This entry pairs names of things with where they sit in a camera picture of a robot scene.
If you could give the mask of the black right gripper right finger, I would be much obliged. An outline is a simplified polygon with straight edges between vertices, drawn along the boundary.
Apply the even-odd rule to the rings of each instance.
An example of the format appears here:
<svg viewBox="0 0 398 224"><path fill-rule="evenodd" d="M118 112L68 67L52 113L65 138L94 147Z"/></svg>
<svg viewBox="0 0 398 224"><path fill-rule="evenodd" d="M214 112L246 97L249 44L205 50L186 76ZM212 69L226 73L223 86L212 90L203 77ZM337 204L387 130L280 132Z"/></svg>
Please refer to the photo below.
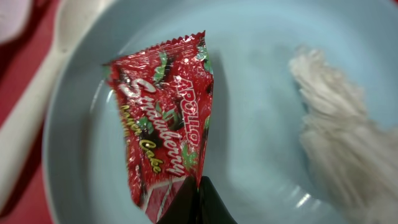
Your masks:
<svg viewBox="0 0 398 224"><path fill-rule="evenodd" d="M199 188L198 222L201 224L237 224L225 207L211 180L203 176Z"/></svg>

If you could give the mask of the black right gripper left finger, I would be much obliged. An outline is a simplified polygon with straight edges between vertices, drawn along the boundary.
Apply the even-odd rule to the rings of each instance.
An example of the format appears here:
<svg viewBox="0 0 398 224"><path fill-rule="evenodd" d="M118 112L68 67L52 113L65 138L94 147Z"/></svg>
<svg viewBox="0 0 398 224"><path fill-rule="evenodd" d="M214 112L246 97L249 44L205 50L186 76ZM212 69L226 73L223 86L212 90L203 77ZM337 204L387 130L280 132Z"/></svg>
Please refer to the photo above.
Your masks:
<svg viewBox="0 0 398 224"><path fill-rule="evenodd" d="M157 224L195 224L198 210L196 179L187 177Z"/></svg>

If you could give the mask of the red strawberry cake wrapper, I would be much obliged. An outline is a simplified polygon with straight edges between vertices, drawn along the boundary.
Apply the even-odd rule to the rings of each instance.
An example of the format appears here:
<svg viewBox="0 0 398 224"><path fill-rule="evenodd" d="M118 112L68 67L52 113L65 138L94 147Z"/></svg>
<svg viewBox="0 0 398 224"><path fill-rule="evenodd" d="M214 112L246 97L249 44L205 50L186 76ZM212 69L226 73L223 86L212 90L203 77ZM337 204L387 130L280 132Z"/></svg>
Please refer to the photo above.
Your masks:
<svg viewBox="0 0 398 224"><path fill-rule="evenodd" d="M124 130L132 201L152 223L184 180L200 180L213 102L205 33L186 35L108 62Z"/></svg>

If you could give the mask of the white tissue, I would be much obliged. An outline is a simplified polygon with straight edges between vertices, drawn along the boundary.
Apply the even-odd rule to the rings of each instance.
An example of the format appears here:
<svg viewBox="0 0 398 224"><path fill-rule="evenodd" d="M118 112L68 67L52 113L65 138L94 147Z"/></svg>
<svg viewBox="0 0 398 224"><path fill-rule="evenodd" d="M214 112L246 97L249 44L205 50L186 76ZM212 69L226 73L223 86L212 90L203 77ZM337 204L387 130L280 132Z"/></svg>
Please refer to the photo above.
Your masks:
<svg viewBox="0 0 398 224"><path fill-rule="evenodd" d="M289 62L307 107L300 142L312 174L352 223L397 222L397 129L382 129L364 91L319 49L301 47Z"/></svg>

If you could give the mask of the pink plastic fork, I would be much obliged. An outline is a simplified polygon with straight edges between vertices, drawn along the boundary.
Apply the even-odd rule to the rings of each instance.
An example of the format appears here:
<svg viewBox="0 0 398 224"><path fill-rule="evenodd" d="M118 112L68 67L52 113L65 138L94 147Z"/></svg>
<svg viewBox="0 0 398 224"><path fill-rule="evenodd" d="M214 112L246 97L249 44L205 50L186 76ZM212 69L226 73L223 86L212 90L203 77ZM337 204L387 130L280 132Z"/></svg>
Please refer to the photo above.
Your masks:
<svg viewBox="0 0 398 224"><path fill-rule="evenodd" d="M19 37L33 8L33 0L1 0L1 45Z"/></svg>

